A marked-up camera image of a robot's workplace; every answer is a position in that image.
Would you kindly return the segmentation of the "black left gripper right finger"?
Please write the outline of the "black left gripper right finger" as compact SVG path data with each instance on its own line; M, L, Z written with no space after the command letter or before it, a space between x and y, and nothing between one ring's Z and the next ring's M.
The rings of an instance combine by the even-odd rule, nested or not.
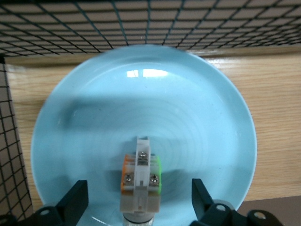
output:
M201 179L192 179L191 199L197 217L191 226L282 226L268 211L251 210L243 216L227 204L214 202Z

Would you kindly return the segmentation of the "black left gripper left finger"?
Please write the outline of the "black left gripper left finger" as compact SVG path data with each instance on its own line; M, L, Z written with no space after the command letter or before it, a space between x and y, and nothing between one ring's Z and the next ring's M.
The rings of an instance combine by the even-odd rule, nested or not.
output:
M76 226L87 207L87 181L79 180L55 206L40 208L21 221L13 215L0 215L0 226Z

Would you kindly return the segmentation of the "white orange green connector block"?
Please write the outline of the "white orange green connector block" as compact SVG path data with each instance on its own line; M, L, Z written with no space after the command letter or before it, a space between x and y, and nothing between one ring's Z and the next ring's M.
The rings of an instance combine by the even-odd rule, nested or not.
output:
M160 211L162 167L151 153L150 139L138 137L134 153L125 155L120 183L122 226L152 226Z

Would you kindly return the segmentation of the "light blue round plate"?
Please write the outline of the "light blue round plate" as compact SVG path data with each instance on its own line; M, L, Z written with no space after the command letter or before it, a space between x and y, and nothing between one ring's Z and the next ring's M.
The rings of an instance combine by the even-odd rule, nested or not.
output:
M250 188L257 141L250 110L234 84L204 59L175 48L128 46L93 57L52 91L37 118L32 173L44 204L78 181L89 206L78 226L121 226L126 154L149 138L161 160L154 226L188 226L191 181L238 209Z

